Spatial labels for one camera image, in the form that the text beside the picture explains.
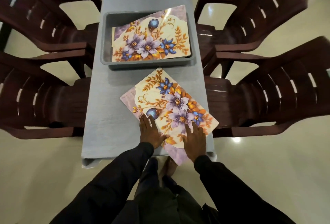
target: black pants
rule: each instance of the black pants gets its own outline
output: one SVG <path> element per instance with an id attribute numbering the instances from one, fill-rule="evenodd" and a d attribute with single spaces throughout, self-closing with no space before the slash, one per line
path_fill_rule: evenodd
<path id="1" fill-rule="evenodd" d="M 150 160 L 148 161 L 148 164 L 146 165 L 146 168 L 144 169 L 144 171 L 140 177 L 140 181 L 139 181 L 138 187 L 136 189 L 134 198 L 138 194 L 146 191 L 147 189 L 159 187 L 159 179 L 158 179 L 157 170 L 158 170 L 157 159 L 150 158 Z M 171 190 L 171 192 L 174 195 L 176 195 L 176 196 L 182 195 L 182 196 L 191 198 L 193 201 L 196 201 L 191 196 L 191 194 L 188 193 L 188 191 L 186 191 L 183 187 L 177 185 L 177 183 L 175 182 L 175 180 L 172 179 L 172 177 L 164 175 L 162 178 L 162 181 L 163 181 L 163 187 L 166 187 L 169 190 Z"/>

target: black jacket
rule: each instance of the black jacket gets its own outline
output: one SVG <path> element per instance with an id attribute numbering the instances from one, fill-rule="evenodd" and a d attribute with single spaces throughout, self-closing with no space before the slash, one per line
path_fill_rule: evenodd
<path id="1" fill-rule="evenodd" d="M 153 151 L 150 143 L 140 143 L 119 155 L 80 190 L 51 224 L 112 223 L 124 206 L 126 211 L 120 215 L 127 220 L 132 218 L 137 214 L 133 213 L 136 208 L 134 202 L 126 203 L 126 199 Z M 206 155 L 202 155 L 195 160 L 194 167 L 217 207 L 217 222 L 294 224 L 284 213 L 262 200 L 224 164 L 212 162 Z"/>

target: blue flower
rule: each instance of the blue flower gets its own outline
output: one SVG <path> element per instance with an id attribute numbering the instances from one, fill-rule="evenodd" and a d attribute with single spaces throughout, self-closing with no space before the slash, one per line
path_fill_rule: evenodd
<path id="1" fill-rule="evenodd" d="M 198 112 L 193 112 L 193 114 L 195 116 L 193 121 L 196 123 L 197 126 L 199 126 L 201 122 L 204 122 L 204 120 L 202 118 L 203 114 L 198 113 Z"/>
<path id="2" fill-rule="evenodd" d="M 123 54 L 122 59 L 124 59 L 125 61 L 128 61 L 129 59 L 132 58 L 132 54 L 130 54 L 129 51 L 125 51 L 122 54 Z"/>
<path id="3" fill-rule="evenodd" d="M 154 30 L 155 28 L 158 27 L 158 25 L 159 25 L 158 19 L 151 19 L 150 22 L 149 22 L 148 27 L 149 27 L 150 30 Z"/>
<path id="4" fill-rule="evenodd" d="M 173 39 L 167 41 L 166 38 L 163 40 L 162 43 L 160 43 L 160 46 L 162 47 L 162 49 L 165 52 L 165 55 L 168 54 L 168 52 L 170 52 L 171 54 L 176 54 L 177 52 L 175 50 L 173 50 L 173 47 L 175 46 L 173 42 Z"/>
<path id="5" fill-rule="evenodd" d="M 165 82 L 161 82 L 159 87 L 156 87 L 160 90 L 160 94 L 167 95 L 170 92 L 170 88 L 172 87 L 173 83 L 165 77 Z"/>
<path id="6" fill-rule="evenodd" d="M 147 116 L 151 115 L 151 117 L 154 118 L 155 120 L 158 118 L 159 114 L 160 114 L 160 110 L 156 108 L 148 109 L 148 111 L 146 112 Z"/>

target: chair leg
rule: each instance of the chair leg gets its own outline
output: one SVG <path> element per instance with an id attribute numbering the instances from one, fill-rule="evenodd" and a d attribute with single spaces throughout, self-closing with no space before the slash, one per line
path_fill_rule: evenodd
<path id="1" fill-rule="evenodd" d="M 220 63 L 221 64 L 221 68 L 222 68 L 221 78 L 223 78 L 223 79 L 226 78 L 226 76 L 229 73 L 229 70 L 230 70 L 231 66 L 233 66 L 233 63 L 234 63 L 234 61 L 232 61 L 232 60 L 225 60 L 225 61 L 222 61 Z"/>
<path id="2" fill-rule="evenodd" d="M 84 63 L 81 60 L 68 60 L 80 78 L 86 78 Z"/>

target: tiled floor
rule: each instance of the tiled floor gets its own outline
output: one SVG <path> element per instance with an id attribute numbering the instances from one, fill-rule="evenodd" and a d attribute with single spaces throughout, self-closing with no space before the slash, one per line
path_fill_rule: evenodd
<path id="1" fill-rule="evenodd" d="M 91 2 L 61 7 L 78 28 L 99 20 Z M 209 5 L 200 23 L 221 29 L 233 10 L 232 5 Z M 307 10 L 270 34 L 254 53 L 278 55 L 320 35 L 330 38 L 329 29 L 329 0 L 309 0 Z M 19 57 L 42 53 L 17 32 L 12 32 L 6 52 Z M 235 84 L 254 68 L 235 63 L 228 78 Z M 45 69 L 69 84 L 78 78 L 66 63 L 45 65 Z M 329 223 L 329 124 L 330 116 L 324 116 L 298 122 L 278 136 L 215 139 L 218 160 L 296 223 Z M 1 130 L 0 139 L 3 224 L 48 223 L 108 164 L 81 168 L 81 138 L 18 140 Z M 173 177 L 200 204 L 213 205 L 192 163 L 179 167 Z"/>

